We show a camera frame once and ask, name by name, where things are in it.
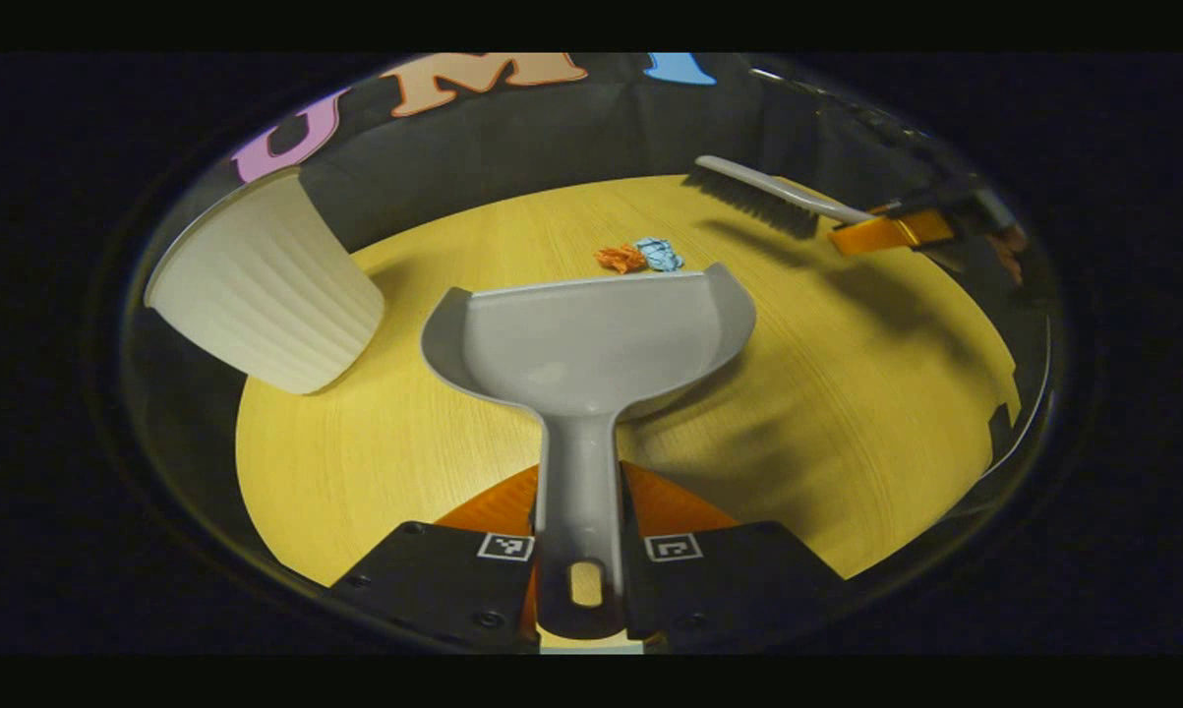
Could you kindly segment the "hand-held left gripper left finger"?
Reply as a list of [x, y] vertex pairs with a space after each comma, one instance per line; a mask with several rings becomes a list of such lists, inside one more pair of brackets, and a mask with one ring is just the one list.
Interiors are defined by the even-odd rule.
[[537, 481], [537, 466], [528, 466], [434, 523], [402, 521], [327, 594], [455, 651], [534, 654]]

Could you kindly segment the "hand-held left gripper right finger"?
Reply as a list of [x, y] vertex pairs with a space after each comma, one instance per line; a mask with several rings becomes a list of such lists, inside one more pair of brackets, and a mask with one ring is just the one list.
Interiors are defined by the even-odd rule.
[[758, 654], [838, 618], [847, 579], [780, 521], [735, 521], [623, 461], [626, 635], [654, 654]]

